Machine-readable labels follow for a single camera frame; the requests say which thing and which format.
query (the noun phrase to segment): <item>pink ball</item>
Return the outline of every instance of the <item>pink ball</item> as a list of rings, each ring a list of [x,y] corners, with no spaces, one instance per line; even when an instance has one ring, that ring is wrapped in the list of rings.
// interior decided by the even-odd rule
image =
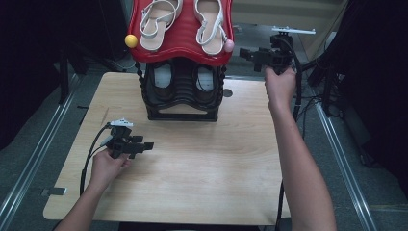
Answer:
[[[225,41],[224,50],[225,52],[232,52],[234,50],[235,43],[231,39]]]

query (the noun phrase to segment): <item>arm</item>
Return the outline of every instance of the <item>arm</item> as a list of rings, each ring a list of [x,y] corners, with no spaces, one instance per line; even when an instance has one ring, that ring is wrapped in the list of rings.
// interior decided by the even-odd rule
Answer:
[[[92,176],[84,193],[72,207],[71,211],[55,229],[89,230],[98,202],[109,184],[118,176],[124,167],[130,165],[129,155],[120,155],[113,159],[111,151],[105,149],[93,157]]]
[[[268,106],[275,126],[293,230],[336,230],[330,194],[291,113],[294,75],[291,68],[279,76],[270,67],[266,68]]]

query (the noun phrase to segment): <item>finger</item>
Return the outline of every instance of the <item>finger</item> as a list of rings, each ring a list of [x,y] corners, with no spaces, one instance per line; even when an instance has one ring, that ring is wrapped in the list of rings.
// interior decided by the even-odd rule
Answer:
[[[266,74],[270,74],[270,73],[275,73],[275,72],[273,71],[272,67],[267,66],[267,67],[265,68],[265,73],[266,73]]]
[[[288,68],[286,68],[284,73],[294,73],[294,70],[291,66],[288,66]]]
[[[124,163],[126,160],[129,159],[129,156],[130,156],[130,154],[122,153],[122,154],[120,154],[120,156],[117,157],[117,158],[118,158],[122,163]]]
[[[114,153],[114,152],[109,148],[105,148],[102,151],[100,151],[99,153],[104,153],[105,155],[112,156],[112,153]]]
[[[98,157],[98,156],[111,156],[111,153],[107,149],[103,149],[101,151],[98,151],[93,155],[93,158]]]
[[[129,167],[132,164],[132,161],[127,159],[125,162],[123,162],[122,167]]]

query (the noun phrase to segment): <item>red tray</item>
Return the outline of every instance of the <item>red tray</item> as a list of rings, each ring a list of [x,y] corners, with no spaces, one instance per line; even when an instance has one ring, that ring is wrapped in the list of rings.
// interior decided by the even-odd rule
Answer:
[[[223,29],[228,39],[234,40],[234,33],[231,24],[232,0],[222,0],[224,10]],[[140,40],[141,10],[144,9],[151,0],[134,0],[133,13],[128,29],[129,35],[134,35]],[[174,21],[165,33],[165,40],[157,52],[151,52],[141,47],[140,43],[130,51],[134,60],[141,63],[153,63],[168,60],[174,57],[186,57],[200,64],[211,66],[221,66],[227,64],[232,52],[221,51],[216,56],[207,55],[196,42],[195,36],[200,22],[195,18],[193,11],[193,0],[184,0],[183,9],[179,17]]]

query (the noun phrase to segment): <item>gray carpet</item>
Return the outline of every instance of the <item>gray carpet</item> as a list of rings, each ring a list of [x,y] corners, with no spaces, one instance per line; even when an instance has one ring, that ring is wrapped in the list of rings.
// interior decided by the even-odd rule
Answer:
[[[241,47],[251,50],[258,49],[258,47],[268,48],[270,34],[269,27],[241,25],[241,30],[236,34],[236,49]],[[298,37],[293,37],[299,59],[306,62]],[[263,73],[254,72],[252,70],[253,64],[237,57],[238,54],[239,52],[234,50],[234,56],[227,65],[227,76],[263,77]],[[47,220],[42,216],[47,197],[41,196],[41,191],[54,186],[62,169],[66,155],[80,127],[81,119],[86,113],[86,109],[80,109],[78,106],[87,107],[89,105],[102,75],[108,71],[92,60],[88,62],[89,71],[87,75],[81,76],[82,83],[76,90],[58,133],[52,140],[8,230],[50,230],[56,223],[55,220]],[[133,60],[128,56],[118,63],[128,67],[132,65]],[[128,69],[128,72],[135,71],[134,68]],[[304,96],[311,96],[307,86],[304,85],[304,89]],[[59,90],[55,90],[27,121],[13,143],[0,151],[0,175],[2,177],[0,199],[2,201],[25,168],[48,121],[57,109],[59,97]],[[302,105],[306,105],[308,100],[305,98]],[[371,207],[378,230],[406,230],[408,227],[407,200],[395,178],[384,168],[363,166],[360,162],[358,147],[344,122],[335,117],[332,117],[331,120],[335,125],[337,135],[355,177]],[[303,122],[300,120],[299,128],[301,130],[303,129],[302,126]],[[338,230],[363,230],[315,107],[307,111],[305,129],[305,141],[316,158],[334,201]],[[116,229],[116,222],[102,221],[95,221],[91,228],[91,230],[99,231]]]

